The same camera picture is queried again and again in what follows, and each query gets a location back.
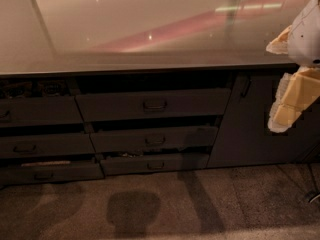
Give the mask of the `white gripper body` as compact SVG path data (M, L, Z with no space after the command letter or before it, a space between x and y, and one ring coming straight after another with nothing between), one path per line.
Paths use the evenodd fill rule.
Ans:
M320 66L320 0L310 0L294 19L288 37L288 56L300 66Z

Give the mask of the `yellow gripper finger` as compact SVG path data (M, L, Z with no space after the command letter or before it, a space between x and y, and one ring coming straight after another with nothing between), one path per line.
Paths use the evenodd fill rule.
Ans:
M288 37L291 26L284 29L275 39L273 39L266 47L266 51L276 55L288 54Z
M294 74L285 73L269 112L269 130L274 133L287 131L319 97L319 68L300 67Z

